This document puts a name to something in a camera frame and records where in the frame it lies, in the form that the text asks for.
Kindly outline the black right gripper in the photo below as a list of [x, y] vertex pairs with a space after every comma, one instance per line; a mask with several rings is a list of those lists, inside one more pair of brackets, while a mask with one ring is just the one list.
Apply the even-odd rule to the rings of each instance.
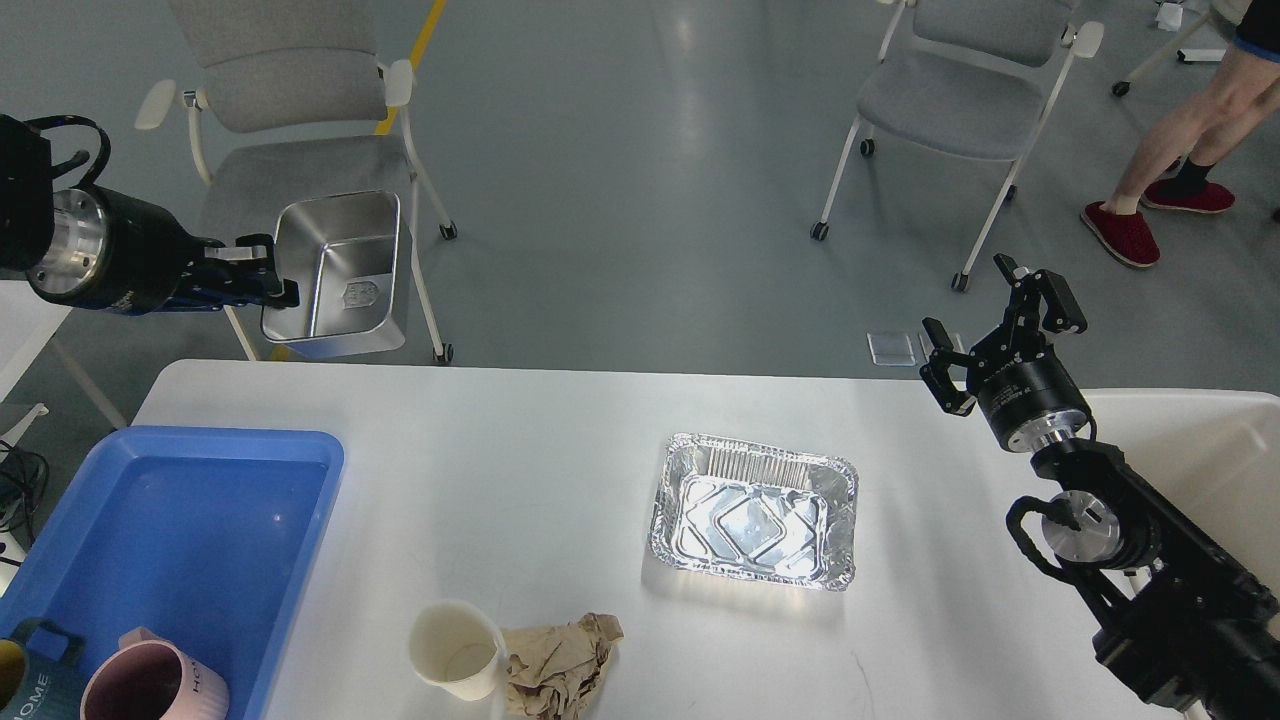
[[[995, 264], [1010, 284], [1004, 319], [993, 331], [1001, 357], [1016, 359], [1001, 368], [978, 354], [960, 354], [945, 325], [922, 320], [932, 345], [920, 378], [940, 407], [968, 416], [979, 405], [998, 446], [1009, 452], [1036, 452], [1070, 439], [1092, 423], [1092, 411], [1056, 354], [1051, 334], [1082, 334], [1088, 320], [1068, 281], [1056, 272], [1032, 272], [1006, 254]], [[970, 391], [956, 387], [948, 372], [970, 373]]]

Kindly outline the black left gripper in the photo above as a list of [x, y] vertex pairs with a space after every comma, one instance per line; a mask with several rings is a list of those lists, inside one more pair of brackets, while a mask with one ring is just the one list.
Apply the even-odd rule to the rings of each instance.
[[54, 193], [52, 240], [26, 279], [51, 304], [131, 316], [298, 307], [297, 283], [275, 272], [271, 234], [201, 240], [157, 205], [92, 186]]

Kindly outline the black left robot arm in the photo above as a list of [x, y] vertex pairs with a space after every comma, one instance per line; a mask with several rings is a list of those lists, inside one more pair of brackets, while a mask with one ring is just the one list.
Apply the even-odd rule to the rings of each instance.
[[90, 119], [1, 118], [1, 264], [44, 301], [127, 316], [300, 304], [270, 234], [233, 245], [197, 237], [166, 209], [99, 186], [106, 135], [96, 156], [79, 150], [54, 163], [44, 132], [68, 126]]

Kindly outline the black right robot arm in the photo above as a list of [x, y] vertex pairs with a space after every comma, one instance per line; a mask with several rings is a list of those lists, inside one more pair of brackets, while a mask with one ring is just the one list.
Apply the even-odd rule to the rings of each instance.
[[1041, 573], [1070, 585], [1100, 624], [1096, 660], [1148, 705], [1212, 719], [1275, 719], [1277, 600], [1258, 577], [1176, 509], [1114, 445], [1083, 437], [1091, 406], [1060, 363], [1052, 334], [1087, 319], [1068, 281], [1005, 254], [1001, 323], [966, 352], [928, 316], [920, 377], [940, 407], [978, 407], [998, 446], [1028, 454], [1055, 482], [1051, 500], [1024, 496], [1005, 525]]

